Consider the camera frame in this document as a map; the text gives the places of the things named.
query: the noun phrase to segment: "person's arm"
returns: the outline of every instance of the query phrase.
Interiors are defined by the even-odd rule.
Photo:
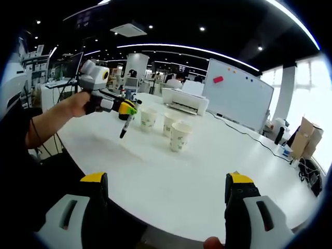
[[[25,145],[28,149],[37,148],[59,131],[72,117],[85,115],[84,105],[90,100],[87,92],[77,93],[52,107],[45,113],[30,121],[29,131],[25,136]]]

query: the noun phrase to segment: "cardboard box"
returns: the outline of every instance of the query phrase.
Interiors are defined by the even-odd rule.
[[[300,129],[295,135],[291,149],[292,157],[310,159],[323,136],[323,130],[302,117]]]

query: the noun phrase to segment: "printer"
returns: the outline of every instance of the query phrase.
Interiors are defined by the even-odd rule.
[[[203,116],[209,100],[203,96],[192,95],[179,89],[163,88],[162,100],[168,107],[193,115]]]

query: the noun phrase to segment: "computer screen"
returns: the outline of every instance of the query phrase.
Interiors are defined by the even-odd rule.
[[[79,64],[81,63],[83,52],[71,56],[69,60],[64,64],[63,76],[65,78],[75,78],[77,75]]]

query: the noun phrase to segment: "red magnet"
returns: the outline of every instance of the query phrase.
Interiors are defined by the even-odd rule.
[[[219,83],[219,82],[221,82],[223,80],[224,80],[223,76],[219,76],[219,77],[214,78],[213,82],[214,82],[214,84],[217,84],[217,83]]]

